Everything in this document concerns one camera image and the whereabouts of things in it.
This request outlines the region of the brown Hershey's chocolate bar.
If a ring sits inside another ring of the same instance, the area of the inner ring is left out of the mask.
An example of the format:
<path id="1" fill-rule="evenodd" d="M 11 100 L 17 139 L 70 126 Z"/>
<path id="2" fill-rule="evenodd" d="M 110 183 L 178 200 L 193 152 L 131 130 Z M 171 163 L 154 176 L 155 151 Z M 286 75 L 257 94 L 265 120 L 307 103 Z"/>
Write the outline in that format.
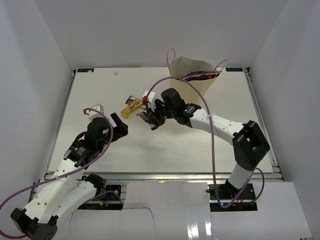
<path id="1" fill-rule="evenodd" d="M 149 114 L 146 111 L 142 111 L 136 114 L 139 116 L 144 122 L 148 123 L 149 122 Z"/>

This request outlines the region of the yellow M&M's packet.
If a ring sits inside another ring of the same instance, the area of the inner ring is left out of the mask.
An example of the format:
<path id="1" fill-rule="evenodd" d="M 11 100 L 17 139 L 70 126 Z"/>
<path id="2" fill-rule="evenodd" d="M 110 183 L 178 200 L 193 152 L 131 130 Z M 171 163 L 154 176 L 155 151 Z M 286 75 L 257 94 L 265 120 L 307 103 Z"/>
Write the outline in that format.
<path id="1" fill-rule="evenodd" d="M 141 99 L 135 98 L 132 102 L 121 111 L 121 115 L 125 118 L 128 118 L 132 112 L 142 106 L 144 103 Z"/>

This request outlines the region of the dark purple nut snack bag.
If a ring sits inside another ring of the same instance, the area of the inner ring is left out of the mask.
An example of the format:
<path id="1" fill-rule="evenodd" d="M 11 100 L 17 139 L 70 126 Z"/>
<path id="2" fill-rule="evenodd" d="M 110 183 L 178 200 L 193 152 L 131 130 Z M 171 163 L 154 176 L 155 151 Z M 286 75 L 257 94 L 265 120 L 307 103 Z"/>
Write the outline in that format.
<path id="1" fill-rule="evenodd" d="M 187 82 L 190 81 L 205 81 L 217 78 L 222 72 L 221 71 L 195 71 L 186 74 L 182 79 Z"/>

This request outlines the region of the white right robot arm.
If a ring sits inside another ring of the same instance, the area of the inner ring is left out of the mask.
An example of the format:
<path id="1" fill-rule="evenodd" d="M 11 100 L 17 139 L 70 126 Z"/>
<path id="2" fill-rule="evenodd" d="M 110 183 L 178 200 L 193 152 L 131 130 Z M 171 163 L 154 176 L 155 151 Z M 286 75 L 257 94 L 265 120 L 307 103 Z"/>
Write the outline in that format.
<path id="1" fill-rule="evenodd" d="M 146 92 L 143 100 L 148 103 L 145 121 L 152 130 L 162 126 L 166 120 L 174 119 L 180 125 L 212 133 L 229 143 L 233 147 L 236 164 L 229 178 L 218 187 L 218 193 L 233 200 L 243 195 L 243 186 L 271 148 L 255 121 L 241 123 L 210 115 L 197 104 L 185 103 L 174 88 L 163 91 L 161 99 L 152 91 Z"/>

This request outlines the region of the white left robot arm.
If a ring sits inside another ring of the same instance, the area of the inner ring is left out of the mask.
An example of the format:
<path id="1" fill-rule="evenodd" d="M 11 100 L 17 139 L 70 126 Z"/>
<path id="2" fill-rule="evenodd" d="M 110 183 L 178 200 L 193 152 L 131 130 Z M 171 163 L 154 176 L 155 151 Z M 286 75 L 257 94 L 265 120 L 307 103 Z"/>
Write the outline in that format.
<path id="1" fill-rule="evenodd" d="M 105 179 L 91 173 L 73 187 L 90 165 L 96 162 L 112 142 L 128 134 L 128 126 L 114 112 L 107 117 L 98 110 L 87 108 L 89 124 L 76 136 L 63 155 L 50 179 L 40 183 L 42 189 L 23 208 L 15 208 L 10 217 L 17 228 L 31 240 L 51 240 L 58 223 L 82 204 L 105 196 Z"/>

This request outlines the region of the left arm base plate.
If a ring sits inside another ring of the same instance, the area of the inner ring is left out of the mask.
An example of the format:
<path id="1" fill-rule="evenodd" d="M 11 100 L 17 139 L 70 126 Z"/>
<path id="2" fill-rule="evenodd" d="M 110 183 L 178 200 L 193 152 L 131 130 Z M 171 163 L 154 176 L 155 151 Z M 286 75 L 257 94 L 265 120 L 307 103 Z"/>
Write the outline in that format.
<path id="1" fill-rule="evenodd" d="M 101 189 L 98 189 L 96 191 L 95 196 L 87 200 L 85 204 L 92 201 L 100 201 L 103 204 L 105 204 L 108 201 L 119 201 L 120 204 L 123 205 L 123 201 L 121 199 L 121 192 L 121 185 L 107 184 L 103 186 Z"/>

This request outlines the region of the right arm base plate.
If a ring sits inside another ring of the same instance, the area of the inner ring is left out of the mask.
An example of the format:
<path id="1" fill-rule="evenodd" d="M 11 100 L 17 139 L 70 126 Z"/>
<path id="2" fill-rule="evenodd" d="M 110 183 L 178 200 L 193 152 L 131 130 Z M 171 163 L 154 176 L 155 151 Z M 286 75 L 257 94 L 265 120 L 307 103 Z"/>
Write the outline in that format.
<path id="1" fill-rule="evenodd" d="M 214 185 L 209 184 L 206 192 L 209 195 L 209 206 L 210 211 L 212 213 L 215 212 L 256 212 L 258 210 L 258 206 L 256 202 L 253 200 L 256 198 L 256 193 L 252 183 L 249 183 L 242 194 L 233 202 L 231 206 L 228 208 L 223 208 L 221 206 L 226 206 L 232 199 L 236 196 L 236 194 L 229 194 L 226 191 L 222 192 L 222 190 L 218 189 L 219 199 L 221 204 L 218 203 Z"/>

